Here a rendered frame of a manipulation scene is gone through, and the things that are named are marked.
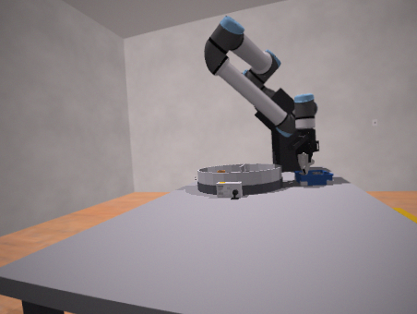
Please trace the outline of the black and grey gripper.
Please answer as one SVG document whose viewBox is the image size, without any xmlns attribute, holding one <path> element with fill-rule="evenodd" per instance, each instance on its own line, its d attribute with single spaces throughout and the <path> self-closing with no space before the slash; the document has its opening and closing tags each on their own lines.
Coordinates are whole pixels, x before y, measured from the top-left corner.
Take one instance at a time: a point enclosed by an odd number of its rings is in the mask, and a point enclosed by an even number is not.
<svg viewBox="0 0 417 314">
<path fill-rule="evenodd" d="M 303 143 L 295 152 L 298 163 L 305 174 L 308 174 L 310 165 L 314 164 L 315 161 L 312 159 L 313 152 L 319 151 L 319 140 L 316 141 L 316 130 L 312 128 L 298 129 L 298 132 L 307 134 L 309 139 Z M 317 149 L 318 144 L 318 149 Z M 306 154 L 304 154 L 304 153 Z M 303 153 L 303 154 L 302 154 Z M 305 166 L 305 168 L 304 168 Z"/>
</svg>

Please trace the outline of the blue crate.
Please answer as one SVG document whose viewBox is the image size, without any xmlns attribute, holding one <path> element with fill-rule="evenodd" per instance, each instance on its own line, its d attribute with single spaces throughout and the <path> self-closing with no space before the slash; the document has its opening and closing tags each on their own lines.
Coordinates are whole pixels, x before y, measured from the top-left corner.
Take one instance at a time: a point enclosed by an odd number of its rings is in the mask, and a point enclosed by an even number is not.
<svg viewBox="0 0 417 314">
<path fill-rule="evenodd" d="M 334 185 L 332 176 L 334 174 L 324 170 L 309 170 L 307 175 L 301 175 L 303 171 L 294 171 L 295 181 L 301 186 Z M 323 175 L 313 175 L 313 172 L 320 172 Z"/>
</svg>

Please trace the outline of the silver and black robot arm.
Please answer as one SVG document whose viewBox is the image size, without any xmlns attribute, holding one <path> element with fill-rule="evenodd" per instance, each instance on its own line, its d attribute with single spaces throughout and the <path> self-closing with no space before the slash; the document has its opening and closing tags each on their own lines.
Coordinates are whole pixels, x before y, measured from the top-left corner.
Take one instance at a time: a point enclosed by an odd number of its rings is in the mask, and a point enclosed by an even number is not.
<svg viewBox="0 0 417 314">
<path fill-rule="evenodd" d="M 262 52 L 244 34 L 244 27 L 234 21 L 229 16 L 224 17 L 208 38 L 204 51 L 208 70 L 214 76 L 224 79 L 253 104 L 257 111 L 276 126 L 282 136 L 288 138 L 297 129 L 316 127 L 314 94 L 295 96 L 295 112 L 289 115 L 270 99 L 276 92 L 263 84 L 280 67 L 281 62 L 270 50 Z M 229 62 L 226 55 L 229 51 L 243 59 L 251 68 L 241 73 Z"/>
</svg>

